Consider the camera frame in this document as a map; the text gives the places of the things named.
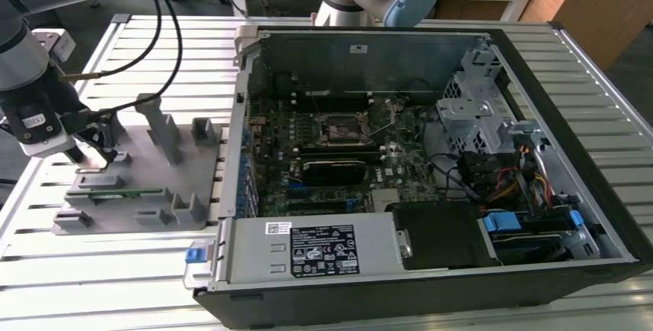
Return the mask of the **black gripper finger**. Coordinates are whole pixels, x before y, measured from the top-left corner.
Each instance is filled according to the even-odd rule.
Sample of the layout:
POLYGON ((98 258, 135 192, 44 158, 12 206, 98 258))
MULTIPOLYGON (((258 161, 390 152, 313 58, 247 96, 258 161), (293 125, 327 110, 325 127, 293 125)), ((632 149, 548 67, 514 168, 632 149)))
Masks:
POLYGON ((103 167, 107 167, 119 155, 116 150, 119 139, 126 134, 118 115, 103 115, 98 118, 94 132, 94 148, 103 159, 103 167))
POLYGON ((90 164, 90 150, 92 145, 79 138, 71 138, 71 147, 64 151, 64 155, 74 164, 90 164))

